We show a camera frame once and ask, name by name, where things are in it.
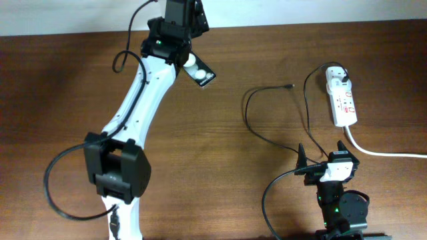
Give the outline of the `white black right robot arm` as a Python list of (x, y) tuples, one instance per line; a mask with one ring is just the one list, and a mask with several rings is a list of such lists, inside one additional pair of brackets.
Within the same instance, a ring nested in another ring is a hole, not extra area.
[(367, 215), (370, 198), (356, 190), (345, 190), (355, 175), (360, 161), (341, 142), (338, 150), (328, 155), (328, 160), (308, 165), (304, 147), (298, 147), (296, 175), (304, 176), (304, 185), (317, 187), (316, 198), (324, 220), (325, 229), (317, 230), (317, 239), (362, 239), (368, 226)]

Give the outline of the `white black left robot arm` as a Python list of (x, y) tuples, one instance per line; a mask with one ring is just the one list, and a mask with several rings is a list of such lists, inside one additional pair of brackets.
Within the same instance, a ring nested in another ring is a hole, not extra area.
[(87, 134), (83, 148), (89, 181), (107, 209), (110, 239), (143, 237), (139, 200), (151, 177), (143, 149), (163, 96), (181, 70), (200, 87), (216, 77), (191, 49), (192, 39), (209, 31), (200, 0), (167, 1), (164, 17), (147, 24), (131, 88), (102, 132)]

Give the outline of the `black Galaxy smartphone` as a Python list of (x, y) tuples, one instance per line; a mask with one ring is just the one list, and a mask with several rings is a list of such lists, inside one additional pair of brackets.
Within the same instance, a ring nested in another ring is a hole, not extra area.
[(201, 88), (207, 87), (217, 77), (216, 73), (193, 51), (189, 52), (189, 57), (183, 65), (183, 70)]

